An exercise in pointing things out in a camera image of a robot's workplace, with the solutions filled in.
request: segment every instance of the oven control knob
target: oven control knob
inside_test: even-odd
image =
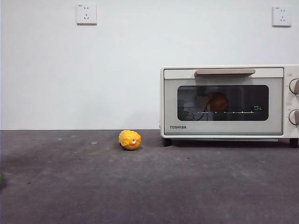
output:
[[[299,79],[292,80],[289,88],[292,93],[299,94]]]
[[[293,110],[289,114],[289,120],[293,125],[299,125],[299,110]]]

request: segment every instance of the electrical socket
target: electrical socket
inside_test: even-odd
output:
[[[77,24],[97,24],[97,5],[77,5]]]
[[[290,27],[292,25],[292,13],[288,7],[273,7],[273,21],[274,27]]]

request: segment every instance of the green object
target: green object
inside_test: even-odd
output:
[[[262,108],[261,108],[260,106],[254,106],[254,107],[253,107],[253,110],[254,110],[254,111],[261,111]]]

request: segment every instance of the white toaster oven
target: white toaster oven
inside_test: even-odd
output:
[[[171,139],[299,138],[299,65],[163,67],[160,130]]]

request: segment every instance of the yellow fruit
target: yellow fruit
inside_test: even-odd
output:
[[[137,132],[123,130],[118,136],[118,141],[126,149],[137,149],[141,144],[141,136]]]

